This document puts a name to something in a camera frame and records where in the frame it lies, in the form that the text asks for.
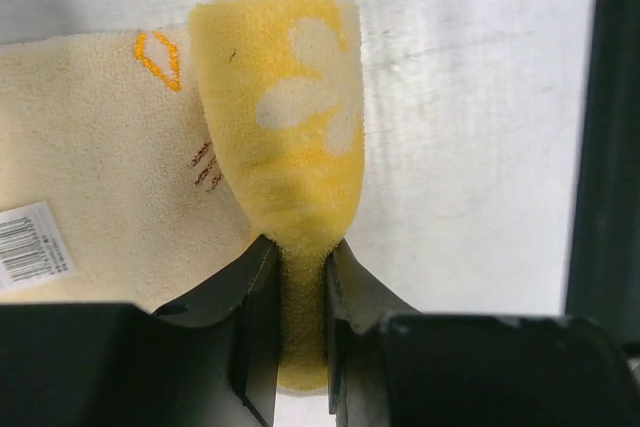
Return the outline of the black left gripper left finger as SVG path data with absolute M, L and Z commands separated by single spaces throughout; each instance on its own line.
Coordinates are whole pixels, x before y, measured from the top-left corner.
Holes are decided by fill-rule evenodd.
M 278 249 L 264 237 L 154 312 L 1 309 L 5 426 L 270 426 L 277 370 Z

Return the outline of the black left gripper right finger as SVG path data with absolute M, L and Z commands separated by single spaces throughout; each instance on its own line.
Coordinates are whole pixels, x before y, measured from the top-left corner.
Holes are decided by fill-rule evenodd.
M 635 426 L 621 349 L 577 317 L 427 314 L 339 244 L 326 263 L 329 410 L 340 426 Z

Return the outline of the yellow cream towel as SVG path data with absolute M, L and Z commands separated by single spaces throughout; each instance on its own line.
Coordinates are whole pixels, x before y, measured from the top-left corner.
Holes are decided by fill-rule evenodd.
M 279 387 L 323 392 L 323 263 L 364 155 L 352 0 L 218 0 L 184 26 L 5 45 L 1 215 L 49 213 L 67 270 L 22 248 L 1 300 L 153 309 L 262 234 L 284 259 Z

